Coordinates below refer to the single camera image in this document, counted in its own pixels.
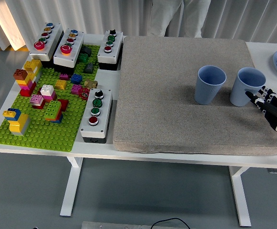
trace plastic cup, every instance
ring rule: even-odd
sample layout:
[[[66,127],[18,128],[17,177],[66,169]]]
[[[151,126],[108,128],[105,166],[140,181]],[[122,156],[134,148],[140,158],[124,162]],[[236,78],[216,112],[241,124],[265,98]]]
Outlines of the plastic cup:
[[[207,65],[199,69],[195,85],[195,101],[198,104],[209,104],[226,81],[225,72]]]
[[[230,102],[235,106],[245,106],[250,101],[245,92],[256,94],[265,83],[266,77],[256,68],[240,69],[229,97]]]

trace red lego brick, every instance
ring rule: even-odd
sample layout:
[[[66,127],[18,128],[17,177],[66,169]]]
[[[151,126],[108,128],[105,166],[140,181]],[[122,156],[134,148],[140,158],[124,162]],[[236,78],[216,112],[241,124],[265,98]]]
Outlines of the red lego brick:
[[[67,99],[58,99],[58,101],[61,103],[61,110],[64,112],[66,111],[68,100]]]
[[[32,92],[33,92],[33,90],[34,90],[34,88],[35,88],[36,85],[37,85],[37,83],[34,82],[34,83],[32,84],[32,87],[31,87],[30,90],[23,90],[23,89],[22,89],[22,90],[20,91],[21,96],[30,97],[30,96],[32,95]]]
[[[42,95],[42,94],[41,94],[41,90],[42,90],[42,88],[40,87],[40,88],[38,89],[37,94]]]
[[[43,109],[44,108],[44,105],[45,105],[45,100],[43,100],[43,102],[41,103],[41,106],[33,106],[32,105],[32,107],[34,108],[34,109]]]

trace red button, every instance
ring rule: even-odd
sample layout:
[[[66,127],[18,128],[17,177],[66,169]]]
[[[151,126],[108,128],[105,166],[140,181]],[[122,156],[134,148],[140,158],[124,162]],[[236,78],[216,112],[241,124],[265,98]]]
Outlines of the red button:
[[[97,125],[98,124],[98,118],[95,116],[92,116],[89,118],[89,124],[90,125]]]
[[[109,46],[105,46],[104,51],[105,51],[106,53],[110,53],[110,52],[112,51],[112,48],[109,47]]]
[[[44,42],[35,42],[35,44],[33,45],[37,50],[42,50],[45,47],[45,43]]]
[[[74,41],[72,38],[68,38],[68,39],[66,40],[66,43],[74,44],[75,41]]]
[[[68,46],[68,45],[62,45],[60,47],[60,50],[63,54],[70,54],[72,51],[72,47]]]
[[[47,32],[44,32],[44,33],[41,34],[41,37],[47,39],[47,38],[49,38],[49,34]]]

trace pink lego brick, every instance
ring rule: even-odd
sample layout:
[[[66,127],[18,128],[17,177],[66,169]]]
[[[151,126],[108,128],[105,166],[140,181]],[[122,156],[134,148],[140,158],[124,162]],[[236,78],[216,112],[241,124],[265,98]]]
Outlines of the pink lego brick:
[[[69,80],[70,76],[68,74],[60,74],[60,80]]]
[[[58,96],[57,96],[56,92],[53,92],[52,96],[43,95],[43,98],[45,99],[45,101],[47,103],[49,103],[51,100],[57,100]]]
[[[23,90],[30,90],[33,85],[33,82],[31,80],[28,81],[27,85],[19,84],[20,88]]]
[[[30,103],[32,105],[41,105],[43,102],[43,97],[39,94],[33,94],[30,98]]]
[[[80,90],[81,88],[82,88],[81,85],[79,85],[79,84],[74,84],[74,85],[72,86],[71,93],[72,93],[72,94],[79,94],[79,90]]]

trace table leg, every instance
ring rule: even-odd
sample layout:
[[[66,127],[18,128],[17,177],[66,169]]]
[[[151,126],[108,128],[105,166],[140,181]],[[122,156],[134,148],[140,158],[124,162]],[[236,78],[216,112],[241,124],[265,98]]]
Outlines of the table leg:
[[[229,173],[234,190],[238,219],[241,227],[251,227],[251,220],[249,218],[245,194],[241,180],[241,174],[247,171],[248,168],[249,167],[229,166]]]
[[[70,176],[68,178],[67,187],[65,190],[64,200],[62,203],[62,208],[60,216],[71,216],[72,206],[75,200],[81,166],[82,166],[82,157],[71,157],[68,156],[67,159],[72,164]]]

